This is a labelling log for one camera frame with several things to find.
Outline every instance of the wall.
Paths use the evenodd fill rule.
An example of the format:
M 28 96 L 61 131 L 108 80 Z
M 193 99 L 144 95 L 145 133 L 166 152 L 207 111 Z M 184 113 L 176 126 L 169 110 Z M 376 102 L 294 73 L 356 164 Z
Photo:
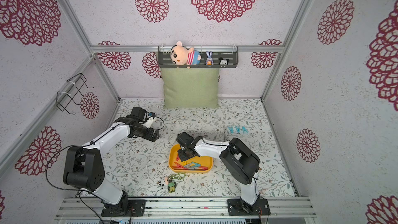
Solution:
M 301 2 L 69 1 L 92 44 L 101 45 L 161 45 L 175 44 L 177 40 L 185 45 L 280 45 Z M 164 97 L 155 53 L 112 52 L 99 56 L 120 97 Z M 274 60 L 274 55 L 240 53 L 236 69 L 221 69 L 220 96 L 260 97 Z
M 105 67 L 106 72 L 122 98 L 164 98 L 162 72 L 157 64 L 156 53 L 100 53 L 99 58 L 126 56 L 130 67 L 124 71 Z M 239 64 L 233 69 L 220 69 L 219 97 L 257 97 L 271 73 L 271 66 L 256 67 L 253 60 L 275 60 L 275 53 L 239 52 Z
M 397 0 L 315 0 L 266 100 L 322 223 L 398 221 L 397 15 Z
M 83 103 L 82 108 L 71 103 L 67 110 L 75 115 L 57 111 L 0 182 L 0 198 L 4 198 L 0 202 L 0 223 L 23 223 L 26 220 L 50 223 L 63 198 L 75 195 L 76 191 L 58 190 L 47 183 L 44 173 L 47 161 L 61 148 L 84 144 L 103 132 L 115 106 L 93 64 L 84 75 L 87 85 L 94 88 L 83 86 L 84 96 L 76 96 L 77 102 Z M 65 156 L 66 151 L 63 151 L 56 156 L 55 162 L 50 162 L 48 176 L 52 184 L 70 188 L 62 181 Z
M 0 156 L 87 58 L 63 15 L 56 19 L 56 36 L 40 46 L 0 34 Z
M 88 54 L 55 0 L 1 0 L 0 5 L 3 156 Z M 89 91 L 98 102 L 94 95 L 86 95 L 82 109 L 68 107 L 76 115 L 57 112 L 38 138 L 31 140 L 28 150 L 0 181 L 0 223 L 49 223 L 62 199 L 71 196 L 47 184 L 45 165 L 62 147 L 82 144 L 101 133 L 114 107 L 114 99 L 96 68 L 91 66 L 84 74 L 88 85 L 94 86 Z M 64 156 L 57 157 L 49 173 L 50 180 L 61 187 Z

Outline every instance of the green figurine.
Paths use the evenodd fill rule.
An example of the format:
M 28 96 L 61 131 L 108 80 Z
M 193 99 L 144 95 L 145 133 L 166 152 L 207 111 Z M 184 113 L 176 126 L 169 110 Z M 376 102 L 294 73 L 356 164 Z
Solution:
M 172 193 L 176 191 L 176 186 L 177 184 L 175 184 L 172 180 L 169 180 L 169 183 L 167 184 L 167 189 L 170 193 Z

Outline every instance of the green pillow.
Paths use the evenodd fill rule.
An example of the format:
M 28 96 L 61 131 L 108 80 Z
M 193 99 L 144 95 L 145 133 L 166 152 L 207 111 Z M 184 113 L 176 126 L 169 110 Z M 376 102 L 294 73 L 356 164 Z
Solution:
M 164 106 L 218 108 L 218 68 L 162 68 Z

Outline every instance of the cartoon boy plush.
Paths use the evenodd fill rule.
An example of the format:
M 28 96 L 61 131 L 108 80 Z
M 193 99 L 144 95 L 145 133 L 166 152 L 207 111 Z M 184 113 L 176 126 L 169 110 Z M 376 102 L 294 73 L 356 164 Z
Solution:
M 172 47 L 170 58 L 172 58 L 173 63 L 176 65 L 196 65 L 199 64 L 200 59 L 202 59 L 199 51 L 193 50 L 193 47 L 187 50 L 182 46 L 182 42 L 180 41 L 177 42 L 177 45 Z

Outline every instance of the yellow tray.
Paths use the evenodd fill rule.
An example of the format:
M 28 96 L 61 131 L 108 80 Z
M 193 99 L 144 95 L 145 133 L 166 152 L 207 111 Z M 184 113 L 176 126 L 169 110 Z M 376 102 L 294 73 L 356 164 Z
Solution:
M 169 167 L 172 169 L 173 172 L 177 172 L 177 173 L 181 173 L 181 172 L 183 172 L 183 173 L 207 173 L 213 167 L 213 158 L 202 156 L 202 157 L 193 157 L 191 159 L 188 159 L 186 162 L 187 162 L 187 164 L 189 164 L 190 162 L 199 163 L 199 164 L 201 164 L 201 166 L 207 167 L 208 168 L 207 170 L 186 170 L 186 169 L 173 168 L 173 166 L 176 166 L 176 164 L 174 162 L 177 162 L 181 166 L 184 166 L 183 162 L 181 162 L 181 160 L 176 161 L 177 155 L 178 155 L 177 151 L 179 149 L 181 149 L 180 145 L 176 144 L 170 150 Z

